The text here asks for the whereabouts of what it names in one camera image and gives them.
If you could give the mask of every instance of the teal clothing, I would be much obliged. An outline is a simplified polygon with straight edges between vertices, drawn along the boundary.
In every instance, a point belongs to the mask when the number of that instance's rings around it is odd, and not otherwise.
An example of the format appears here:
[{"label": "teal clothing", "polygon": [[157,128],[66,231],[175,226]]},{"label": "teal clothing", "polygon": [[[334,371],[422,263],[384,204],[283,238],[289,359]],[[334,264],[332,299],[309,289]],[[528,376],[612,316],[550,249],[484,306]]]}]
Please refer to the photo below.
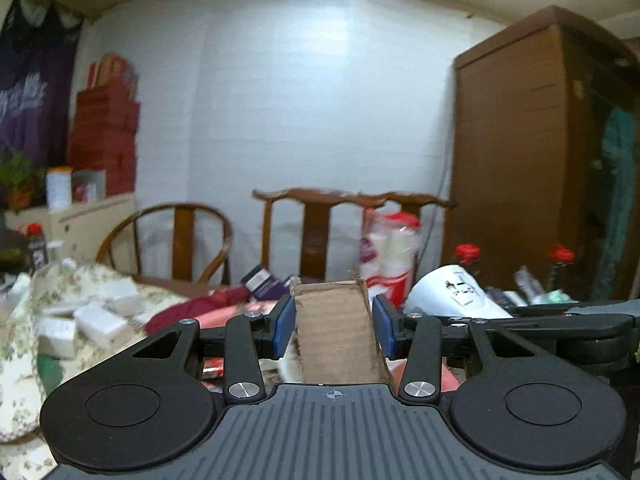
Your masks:
[{"label": "teal clothing", "polygon": [[636,195],[636,118],[614,109],[602,136],[602,158],[612,168],[615,179],[598,270],[593,280],[592,300],[610,298],[616,283],[618,266],[625,249],[631,209]]}]

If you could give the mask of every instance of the red bottle cap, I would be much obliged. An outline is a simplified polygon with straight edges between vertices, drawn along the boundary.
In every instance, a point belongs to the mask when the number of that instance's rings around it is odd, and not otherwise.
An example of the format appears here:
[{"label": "red bottle cap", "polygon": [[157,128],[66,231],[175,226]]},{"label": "red bottle cap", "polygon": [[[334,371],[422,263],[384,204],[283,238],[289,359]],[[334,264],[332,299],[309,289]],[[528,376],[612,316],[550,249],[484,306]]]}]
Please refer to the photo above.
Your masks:
[{"label": "red bottle cap", "polygon": [[575,254],[573,251],[567,249],[564,245],[558,244],[550,255],[554,260],[561,264],[569,265],[575,261]]},{"label": "red bottle cap", "polygon": [[462,265],[468,265],[480,257],[480,247],[473,244],[460,244],[456,246],[454,254]]},{"label": "red bottle cap", "polygon": [[385,215],[385,217],[388,220],[391,220],[393,222],[402,222],[403,224],[407,224],[409,227],[413,227],[415,229],[420,228],[420,219],[416,215],[412,215],[411,213],[399,211],[397,213]]},{"label": "red bottle cap", "polygon": [[29,224],[27,225],[27,236],[39,236],[42,234],[42,225]]}]

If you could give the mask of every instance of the circular pad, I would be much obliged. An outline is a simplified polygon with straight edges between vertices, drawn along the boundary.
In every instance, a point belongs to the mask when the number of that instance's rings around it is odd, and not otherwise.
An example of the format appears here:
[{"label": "circular pad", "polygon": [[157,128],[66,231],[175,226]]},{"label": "circular pad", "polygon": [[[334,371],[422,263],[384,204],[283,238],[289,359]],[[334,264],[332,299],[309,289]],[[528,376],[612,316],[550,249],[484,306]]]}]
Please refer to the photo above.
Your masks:
[{"label": "circular pad", "polygon": [[216,410],[199,381],[184,373],[158,380],[151,371],[137,380],[132,375],[117,384],[108,375],[82,374],[47,397],[40,425],[58,463],[89,472],[134,471],[187,452],[209,433]]},{"label": "circular pad", "polygon": [[140,424],[160,407],[160,397],[150,388],[118,384],[95,392],[84,409],[92,421],[112,428]]},{"label": "circular pad", "polygon": [[517,386],[507,394],[506,403],[511,415],[537,426],[569,422],[582,407],[580,399],[571,390],[546,383]]},{"label": "circular pad", "polygon": [[479,452],[548,472],[606,458],[626,419],[608,384],[560,359],[539,357],[492,363],[460,385],[449,415]]}]

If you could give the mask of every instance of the wooden wardrobe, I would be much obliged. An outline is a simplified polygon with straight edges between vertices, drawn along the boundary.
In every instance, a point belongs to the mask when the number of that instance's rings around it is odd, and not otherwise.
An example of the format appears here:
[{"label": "wooden wardrobe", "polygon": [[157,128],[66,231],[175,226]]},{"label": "wooden wardrobe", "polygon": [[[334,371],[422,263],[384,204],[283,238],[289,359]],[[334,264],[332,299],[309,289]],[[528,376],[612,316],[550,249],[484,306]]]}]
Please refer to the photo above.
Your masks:
[{"label": "wooden wardrobe", "polygon": [[575,251],[567,291],[629,297],[640,256],[640,64],[590,20],[547,7],[456,58],[456,133],[443,260],[482,249],[479,281],[545,285]]}]

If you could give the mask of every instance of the floral tablecloth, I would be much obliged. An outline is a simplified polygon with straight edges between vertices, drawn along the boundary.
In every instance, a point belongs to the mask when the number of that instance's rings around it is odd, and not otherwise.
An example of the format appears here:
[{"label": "floral tablecloth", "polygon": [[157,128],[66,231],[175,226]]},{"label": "floral tablecloth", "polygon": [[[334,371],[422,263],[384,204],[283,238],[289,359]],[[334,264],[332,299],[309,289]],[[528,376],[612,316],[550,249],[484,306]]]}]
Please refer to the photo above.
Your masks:
[{"label": "floral tablecloth", "polygon": [[[45,393],[36,368],[38,337],[34,321],[37,313],[53,304],[108,300],[102,284],[119,278],[119,273],[99,264],[50,266],[32,277],[11,314],[9,341],[0,359],[0,472],[7,480],[39,480],[55,466],[38,430],[38,414]],[[148,318],[186,299],[153,286],[138,285],[137,288]],[[59,361],[63,381],[145,337],[140,324],[134,324],[134,328],[133,337],[111,351],[98,348],[80,336],[76,358]]]}]

